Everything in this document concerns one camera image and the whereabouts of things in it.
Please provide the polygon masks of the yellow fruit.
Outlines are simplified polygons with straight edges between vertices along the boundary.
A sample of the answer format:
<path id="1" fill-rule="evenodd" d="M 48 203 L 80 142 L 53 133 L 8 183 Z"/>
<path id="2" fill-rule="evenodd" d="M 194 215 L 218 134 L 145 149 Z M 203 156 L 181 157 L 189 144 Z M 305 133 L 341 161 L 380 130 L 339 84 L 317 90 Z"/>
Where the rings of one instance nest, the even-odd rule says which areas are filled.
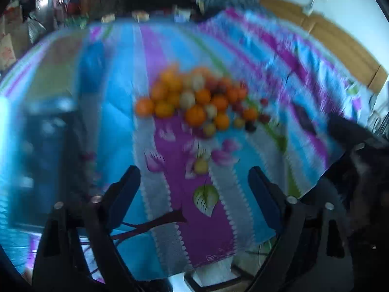
<path id="1" fill-rule="evenodd" d="M 208 173 L 208 161 L 202 157 L 195 160 L 193 171 L 196 175 L 206 175 Z"/>

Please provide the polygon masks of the orange front left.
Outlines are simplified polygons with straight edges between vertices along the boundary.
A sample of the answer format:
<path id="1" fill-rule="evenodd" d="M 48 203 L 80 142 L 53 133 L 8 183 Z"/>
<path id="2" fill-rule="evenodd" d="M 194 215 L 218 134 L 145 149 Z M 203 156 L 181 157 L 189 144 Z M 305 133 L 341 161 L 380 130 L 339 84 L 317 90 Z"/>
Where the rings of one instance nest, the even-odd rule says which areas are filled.
<path id="1" fill-rule="evenodd" d="M 135 113 L 138 117 L 151 117 L 154 114 L 154 108 L 154 102 L 147 97 L 141 97 L 135 103 Z"/>

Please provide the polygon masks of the orange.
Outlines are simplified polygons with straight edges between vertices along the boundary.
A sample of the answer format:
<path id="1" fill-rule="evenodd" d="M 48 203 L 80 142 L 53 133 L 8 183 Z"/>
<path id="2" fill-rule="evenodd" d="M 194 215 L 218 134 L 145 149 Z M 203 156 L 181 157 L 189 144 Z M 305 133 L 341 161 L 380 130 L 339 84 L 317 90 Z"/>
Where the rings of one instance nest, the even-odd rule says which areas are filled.
<path id="1" fill-rule="evenodd" d="M 165 119 L 172 117 L 175 113 L 175 106 L 166 101 L 159 101 L 155 105 L 155 117 Z"/>
<path id="2" fill-rule="evenodd" d="M 154 114 L 154 108 L 154 102 L 147 97 L 141 97 L 135 103 L 135 113 L 138 117 L 151 117 Z"/>
<path id="3" fill-rule="evenodd" d="M 191 127 L 200 127 L 206 121 L 207 115 L 200 105 L 194 105 L 186 110 L 185 121 Z"/>

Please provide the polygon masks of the orange front centre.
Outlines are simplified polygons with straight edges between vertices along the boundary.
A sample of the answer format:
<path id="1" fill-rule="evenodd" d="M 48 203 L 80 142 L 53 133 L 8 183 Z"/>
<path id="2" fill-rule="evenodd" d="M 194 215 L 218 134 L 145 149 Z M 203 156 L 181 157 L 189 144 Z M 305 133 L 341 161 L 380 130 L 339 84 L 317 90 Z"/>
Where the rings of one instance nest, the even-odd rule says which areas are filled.
<path id="1" fill-rule="evenodd" d="M 175 106 L 166 101 L 159 101 L 155 105 L 155 117 L 165 119 L 172 117 L 175 113 Z"/>

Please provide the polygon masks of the orange front right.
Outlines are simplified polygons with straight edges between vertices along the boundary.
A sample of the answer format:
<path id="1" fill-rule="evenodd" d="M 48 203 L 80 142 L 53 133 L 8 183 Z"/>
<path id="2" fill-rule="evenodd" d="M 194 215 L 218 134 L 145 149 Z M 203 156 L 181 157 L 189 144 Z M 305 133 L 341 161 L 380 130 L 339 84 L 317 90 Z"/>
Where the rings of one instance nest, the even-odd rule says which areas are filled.
<path id="1" fill-rule="evenodd" d="M 191 127 L 200 127 L 206 121 L 207 115 L 200 105 L 194 105 L 186 110 L 185 121 Z"/>

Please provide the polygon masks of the peeled white fruit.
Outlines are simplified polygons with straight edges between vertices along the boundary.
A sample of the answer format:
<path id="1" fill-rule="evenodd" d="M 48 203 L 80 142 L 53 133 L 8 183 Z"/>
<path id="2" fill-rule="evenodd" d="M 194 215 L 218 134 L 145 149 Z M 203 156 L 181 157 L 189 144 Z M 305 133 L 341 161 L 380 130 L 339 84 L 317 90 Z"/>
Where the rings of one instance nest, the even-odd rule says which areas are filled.
<path id="1" fill-rule="evenodd" d="M 181 93 L 179 99 L 180 107 L 187 110 L 196 104 L 195 94 L 191 91 L 184 91 Z"/>

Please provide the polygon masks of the colourful floral bed sheet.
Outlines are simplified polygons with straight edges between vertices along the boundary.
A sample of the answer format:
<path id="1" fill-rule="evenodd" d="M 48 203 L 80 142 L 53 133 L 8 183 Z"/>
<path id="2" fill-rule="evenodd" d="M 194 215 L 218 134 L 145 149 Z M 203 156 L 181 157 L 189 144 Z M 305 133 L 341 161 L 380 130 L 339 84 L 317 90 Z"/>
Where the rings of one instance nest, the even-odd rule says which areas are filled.
<path id="1" fill-rule="evenodd" d="M 84 47 L 103 43 L 100 91 L 79 94 Z M 191 91 L 207 118 L 185 121 Z M 254 11 L 225 10 L 200 23 L 122 20 L 66 29 L 44 38 L 1 81 L 1 246 L 17 272 L 34 268 L 40 232 L 9 223 L 10 186 L 22 105 L 71 98 L 86 126 L 87 196 L 105 194 L 130 166 L 141 184 L 111 234 L 165 214 L 170 222 L 117 249 L 139 281 L 165 279 L 271 239 L 248 185 L 257 166 L 299 198 L 341 155 L 329 113 L 366 125 L 372 91 L 320 43 L 292 24 Z M 138 117 L 141 97 L 175 106 L 172 117 Z M 197 158 L 208 173 L 196 175 Z"/>

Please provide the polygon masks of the wooden headboard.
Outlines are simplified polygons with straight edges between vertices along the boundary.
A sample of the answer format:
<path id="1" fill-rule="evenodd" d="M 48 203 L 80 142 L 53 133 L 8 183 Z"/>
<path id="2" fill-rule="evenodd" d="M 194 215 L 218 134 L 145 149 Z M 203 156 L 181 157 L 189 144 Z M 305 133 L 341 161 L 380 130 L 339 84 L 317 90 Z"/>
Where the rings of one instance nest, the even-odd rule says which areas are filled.
<path id="1" fill-rule="evenodd" d="M 383 89 L 388 73 L 385 68 L 348 33 L 318 13 L 306 15 L 303 7 L 286 0 L 259 0 L 260 4 L 277 17 L 296 24 L 321 42 L 349 70 L 375 94 Z"/>

